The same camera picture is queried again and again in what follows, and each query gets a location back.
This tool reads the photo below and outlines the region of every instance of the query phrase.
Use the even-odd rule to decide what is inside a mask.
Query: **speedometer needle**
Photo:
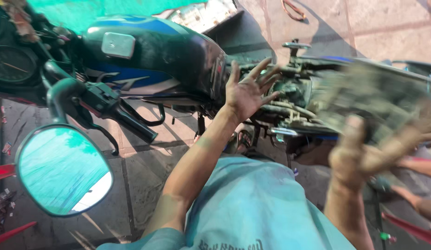
[[[11,67],[11,68],[14,68],[14,69],[17,69],[17,70],[21,70],[21,71],[23,71],[23,72],[25,72],[25,73],[29,73],[28,71],[25,71],[25,70],[23,70],[23,69],[20,69],[19,67],[15,67],[15,66],[10,65],[10,64],[5,63],[5,62],[2,62],[2,63],[3,63],[4,65],[7,65],[7,66]]]

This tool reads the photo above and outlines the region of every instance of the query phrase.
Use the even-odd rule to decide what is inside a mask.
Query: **instrument cluster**
[[[18,42],[16,28],[0,8],[0,85],[23,86],[37,73],[36,54]]]

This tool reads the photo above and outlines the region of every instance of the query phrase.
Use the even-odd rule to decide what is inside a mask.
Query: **blurred hand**
[[[388,170],[411,152],[421,142],[421,135],[429,131],[430,126],[431,122],[427,119],[407,125],[398,135],[376,148],[363,144],[363,119],[355,115],[349,116],[343,134],[329,156],[331,178],[350,189],[360,189],[370,176]]]
[[[240,69],[234,60],[231,63],[231,76],[226,84],[225,107],[233,112],[236,122],[241,123],[252,116],[262,105],[275,99],[279,92],[274,92],[267,97],[261,97],[268,91],[272,84],[279,79],[279,67],[275,66],[263,76],[260,72],[267,68],[271,59],[267,58],[251,70],[247,77],[239,82]]]

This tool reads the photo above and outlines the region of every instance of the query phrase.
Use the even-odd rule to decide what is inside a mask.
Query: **handlebar switch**
[[[105,83],[86,83],[87,91],[81,96],[81,105],[97,117],[108,113],[115,105],[119,105],[119,95]]]

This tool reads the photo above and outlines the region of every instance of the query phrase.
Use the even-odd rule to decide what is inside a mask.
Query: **green shade cloth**
[[[24,186],[41,207],[53,214],[72,213],[72,208],[108,172],[108,164],[95,146],[69,128],[39,132],[19,155],[18,173]]]
[[[176,9],[207,0],[29,0],[28,3],[43,13],[55,25],[72,29],[77,34],[85,31],[97,17],[105,15],[150,16],[167,9]]]

